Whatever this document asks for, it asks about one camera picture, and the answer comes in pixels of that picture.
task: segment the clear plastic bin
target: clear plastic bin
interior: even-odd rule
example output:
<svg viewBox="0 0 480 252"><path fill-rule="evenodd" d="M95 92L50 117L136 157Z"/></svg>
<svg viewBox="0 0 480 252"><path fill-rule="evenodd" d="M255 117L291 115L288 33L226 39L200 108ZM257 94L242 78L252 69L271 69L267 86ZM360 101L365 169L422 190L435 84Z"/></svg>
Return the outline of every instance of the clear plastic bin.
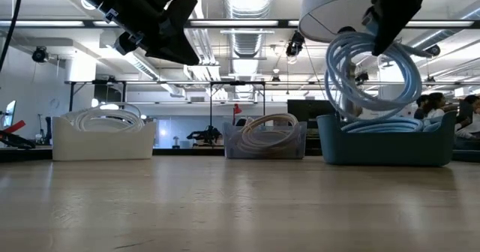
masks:
<svg viewBox="0 0 480 252"><path fill-rule="evenodd" d="M302 159L305 156L305 140L307 139L307 123L299 122L300 133L298 138L289 142L281 150L265 150L262 153L252 153L244 151L239 146L242 144L242 133L240 130L243 127L236 127L230 123L223 124L223 141L225 145L225 157L229 159ZM267 143L274 143L282 140L285 136L281 133L266 133L267 131L291 131L294 127L291 126L260 126L253 132L255 139Z"/></svg>

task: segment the white cylinder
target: white cylinder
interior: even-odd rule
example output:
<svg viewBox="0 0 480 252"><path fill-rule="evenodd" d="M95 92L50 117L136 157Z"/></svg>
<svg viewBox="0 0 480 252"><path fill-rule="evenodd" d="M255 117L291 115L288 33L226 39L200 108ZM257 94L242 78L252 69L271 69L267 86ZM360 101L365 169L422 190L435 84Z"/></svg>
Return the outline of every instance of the white cylinder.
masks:
<svg viewBox="0 0 480 252"><path fill-rule="evenodd" d="M303 36L318 42L331 42L346 26L363 32L362 19L371 0L303 0L298 29Z"/></svg>

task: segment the wooden table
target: wooden table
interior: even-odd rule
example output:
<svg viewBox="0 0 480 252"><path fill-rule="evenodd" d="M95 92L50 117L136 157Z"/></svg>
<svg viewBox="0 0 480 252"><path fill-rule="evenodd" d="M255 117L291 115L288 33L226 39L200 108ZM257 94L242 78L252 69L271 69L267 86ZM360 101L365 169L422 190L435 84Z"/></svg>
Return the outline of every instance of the wooden table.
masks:
<svg viewBox="0 0 480 252"><path fill-rule="evenodd" d="M480 251L480 164L0 164L1 251Z"/></svg>

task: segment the computer screen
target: computer screen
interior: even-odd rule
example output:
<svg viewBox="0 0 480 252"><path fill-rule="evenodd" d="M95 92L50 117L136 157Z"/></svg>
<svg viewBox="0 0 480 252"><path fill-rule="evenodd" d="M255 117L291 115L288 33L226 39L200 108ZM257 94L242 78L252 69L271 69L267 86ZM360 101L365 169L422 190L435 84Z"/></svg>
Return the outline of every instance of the computer screen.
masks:
<svg viewBox="0 0 480 252"><path fill-rule="evenodd" d="M3 120L3 127L4 128L10 127L14 123L14 114L15 114L15 105L16 104L17 104L17 102L15 100L13 100L7 105L7 109L5 110L5 117L4 117L4 120Z"/></svg>
<svg viewBox="0 0 480 252"><path fill-rule="evenodd" d="M286 105L288 113L299 122L307 122L308 128L318 128L317 116L337 113L328 100L288 100Z"/></svg>

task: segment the teal basket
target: teal basket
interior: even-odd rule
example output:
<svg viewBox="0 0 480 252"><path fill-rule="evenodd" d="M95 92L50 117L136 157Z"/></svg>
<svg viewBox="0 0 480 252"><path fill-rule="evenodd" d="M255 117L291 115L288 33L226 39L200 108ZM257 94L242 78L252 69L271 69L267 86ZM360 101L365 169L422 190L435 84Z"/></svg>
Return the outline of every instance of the teal basket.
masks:
<svg viewBox="0 0 480 252"><path fill-rule="evenodd" d="M346 133L333 115L316 118L323 158L332 165L441 167L452 159L454 112L430 132Z"/></svg>

